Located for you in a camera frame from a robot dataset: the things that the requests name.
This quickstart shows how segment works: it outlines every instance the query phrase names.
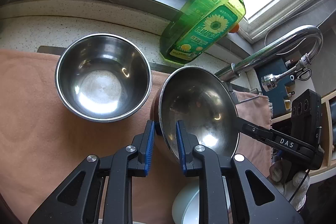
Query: bowl rim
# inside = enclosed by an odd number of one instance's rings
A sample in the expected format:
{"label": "bowl rim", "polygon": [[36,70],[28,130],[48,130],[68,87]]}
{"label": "bowl rim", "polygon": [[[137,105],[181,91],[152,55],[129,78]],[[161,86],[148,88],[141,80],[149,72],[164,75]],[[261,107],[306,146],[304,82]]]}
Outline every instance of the bowl rim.
{"label": "bowl rim", "polygon": [[[210,75],[212,75],[222,86],[223,86],[223,89],[225,90],[225,92],[227,93],[227,95],[229,96],[229,98],[231,99],[232,101],[232,104],[234,106],[234,109],[235,109],[235,112],[236,112],[236,115],[238,117],[238,111],[237,111],[237,108],[236,108],[236,105],[235,103],[233,102],[229,92],[227,91],[227,89],[225,88],[225,86],[223,85],[222,81],[216,76],[214,75],[213,73],[211,73],[209,70],[207,69],[204,69],[202,67],[199,67],[199,66],[184,66],[184,67],[181,67],[181,68],[178,68],[177,70],[175,70],[173,73],[171,73],[169,75],[169,77],[165,80],[165,82],[163,83],[162,85],[162,88],[160,90],[160,96],[159,96],[159,104],[158,104],[158,112],[159,112],[159,125],[160,125],[160,130],[162,132],[162,137],[164,139],[164,142],[166,143],[168,149],[170,150],[171,153],[173,153],[175,159],[177,161],[179,161],[179,158],[175,155],[174,151],[172,150],[172,148],[170,147],[170,144],[168,142],[168,139],[167,139],[167,136],[165,135],[165,132],[163,130],[163,124],[162,124],[162,111],[161,111],[161,108],[162,108],[162,98],[163,98],[163,94],[164,94],[164,91],[166,89],[166,86],[168,85],[168,82],[171,80],[172,77],[174,77],[177,73],[179,73],[181,70],[185,70],[185,69],[199,69],[199,70],[203,70],[207,73],[209,73]],[[240,132],[239,130],[238,131],[238,135],[237,135],[237,142],[236,142],[236,147],[231,155],[231,158],[235,155],[236,151],[237,151],[237,148],[238,148],[238,143],[239,143],[239,138],[240,138]]]}
{"label": "bowl rim", "polygon": [[[118,39],[123,40],[124,42],[127,42],[128,44],[130,44],[132,47],[134,47],[140,54],[140,56],[142,57],[143,61],[146,64],[146,69],[147,69],[147,76],[148,76],[148,81],[147,81],[147,90],[146,90],[146,94],[145,96],[142,98],[142,100],[139,102],[139,104],[137,104],[136,107],[134,107],[133,109],[131,109],[130,111],[116,116],[116,117],[111,117],[111,118],[94,118],[94,117],[90,117],[88,115],[85,115],[81,112],[79,112],[78,110],[76,110],[67,100],[66,98],[63,96],[63,93],[61,91],[61,88],[59,86],[59,69],[63,63],[63,60],[65,59],[66,55],[78,44],[80,44],[80,42],[82,42],[82,40],[88,38],[88,37],[95,37],[95,36],[108,36],[108,37],[115,37]],[[57,65],[56,65],[56,69],[55,69],[55,85],[56,85],[56,90],[58,93],[58,96],[60,97],[61,101],[63,102],[63,104],[74,114],[76,114],[79,117],[82,117],[86,120],[89,121],[93,121],[93,122],[116,122],[116,121],[120,121],[122,119],[125,119],[129,116],[131,116],[132,114],[134,114],[135,112],[137,112],[143,105],[144,103],[147,101],[149,94],[151,93],[151,89],[152,89],[152,70],[151,67],[149,65],[149,62],[147,60],[147,58],[145,57],[145,55],[142,53],[142,51],[131,41],[120,37],[118,35],[115,34],[110,34],[110,33],[94,33],[94,34],[89,34],[85,37],[82,37],[78,40],[76,40],[75,42],[73,42],[70,46],[68,46],[66,48],[66,50],[63,52],[63,54],[61,55],[61,57],[59,58]]]}

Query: sunflower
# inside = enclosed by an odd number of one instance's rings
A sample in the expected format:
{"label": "sunflower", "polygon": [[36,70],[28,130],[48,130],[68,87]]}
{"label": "sunflower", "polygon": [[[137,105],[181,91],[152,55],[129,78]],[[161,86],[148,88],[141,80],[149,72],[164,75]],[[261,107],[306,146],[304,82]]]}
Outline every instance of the sunflower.
{"label": "sunflower", "polygon": [[220,33],[226,30],[228,20],[220,15],[211,15],[204,21],[203,28],[213,33]]}

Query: dish soap bottle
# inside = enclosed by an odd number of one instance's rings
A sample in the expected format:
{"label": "dish soap bottle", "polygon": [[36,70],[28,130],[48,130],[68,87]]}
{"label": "dish soap bottle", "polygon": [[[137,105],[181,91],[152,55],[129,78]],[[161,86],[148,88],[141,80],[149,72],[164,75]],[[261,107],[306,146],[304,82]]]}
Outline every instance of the dish soap bottle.
{"label": "dish soap bottle", "polygon": [[227,34],[246,13],[243,0],[188,0],[163,31],[165,60],[187,64]]}

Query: speckled countertop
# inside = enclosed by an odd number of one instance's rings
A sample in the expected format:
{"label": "speckled countertop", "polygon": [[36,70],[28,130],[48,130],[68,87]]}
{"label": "speckled countertop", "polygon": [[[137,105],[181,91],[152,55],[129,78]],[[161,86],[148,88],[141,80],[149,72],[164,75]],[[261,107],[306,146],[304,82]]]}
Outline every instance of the speckled countertop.
{"label": "speckled countertop", "polygon": [[[111,33],[137,45],[149,62],[179,67],[166,62],[159,54],[158,33],[166,25],[166,20],[156,16],[101,2],[24,1],[0,7],[0,48],[36,52],[40,46],[68,47],[89,34]],[[189,65],[215,73],[228,63],[203,53]],[[245,73],[233,83],[251,89]]]}

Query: faucet head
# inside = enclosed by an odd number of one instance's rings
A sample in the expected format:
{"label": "faucet head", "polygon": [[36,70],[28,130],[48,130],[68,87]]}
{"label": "faucet head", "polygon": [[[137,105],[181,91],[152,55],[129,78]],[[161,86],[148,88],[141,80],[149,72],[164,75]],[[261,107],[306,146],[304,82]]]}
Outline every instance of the faucet head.
{"label": "faucet head", "polygon": [[272,73],[261,78],[261,84],[265,91],[270,91],[278,86],[278,80]]}

